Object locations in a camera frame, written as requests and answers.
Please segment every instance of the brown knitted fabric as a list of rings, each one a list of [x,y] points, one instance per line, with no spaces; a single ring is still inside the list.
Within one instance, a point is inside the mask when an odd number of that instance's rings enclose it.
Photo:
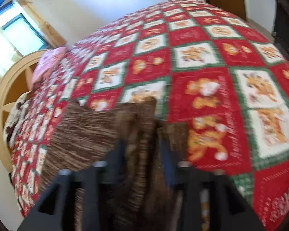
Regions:
[[[163,230],[170,219],[175,194],[164,184],[156,148],[155,99],[127,103],[95,112],[70,102],[47,147],[39,191],[43,192],[59,170],[79,171],[111,150],[117,136],[128,140],[126,175],[107,205],[114,212],[115,230]],[[171,148],[186,152],[187,124],[163,124],[160,136],[170,134]],[[81,230],[83,191],[76,195],[76,228]]]

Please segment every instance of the checkered blanket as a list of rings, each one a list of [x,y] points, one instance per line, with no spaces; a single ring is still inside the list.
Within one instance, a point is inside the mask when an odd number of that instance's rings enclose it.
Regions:
[[[77,42],[37,91],[13,151],[23,214],[68,100],[94,110],[157,98],[188,121],[189,160],[223,169],[268,231],[289,211],[289,63],[237,16],[199,0],[141,9]]]

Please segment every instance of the window pane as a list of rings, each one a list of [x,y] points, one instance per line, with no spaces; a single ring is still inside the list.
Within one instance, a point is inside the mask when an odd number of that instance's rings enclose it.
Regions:
[[[0,15],[0,27],[11,21],[15,16],[19,14],[20,13],[14,7],[11,7],[7,11],[5,11],[2,15]]]
[[[22,55],[39,50],[44,42],[34,33],[23,18],[19,18],[8,26],[4,33]]]

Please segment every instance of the curtain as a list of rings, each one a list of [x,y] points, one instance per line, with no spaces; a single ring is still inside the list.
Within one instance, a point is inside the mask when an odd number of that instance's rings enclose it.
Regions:
[[[5,37],[0,28],[0,76],[3,76],[20,58],[22,58],[21,53],[19,53],[14,45]]]
[[[28,0],[12,0],[12,3],[53,48],[66,44],[66,40],[37,13],[32,2]]]

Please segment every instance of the arched headboard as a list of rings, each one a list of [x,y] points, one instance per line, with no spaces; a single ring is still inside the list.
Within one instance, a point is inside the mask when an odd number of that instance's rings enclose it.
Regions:
[[[11,171],[11,150],[3,141],[3,127],[16,100],[28,92],[28,82],[42,55],[47,49],[33,52],[16,62],[0,81],[0,160],[7,171]]]

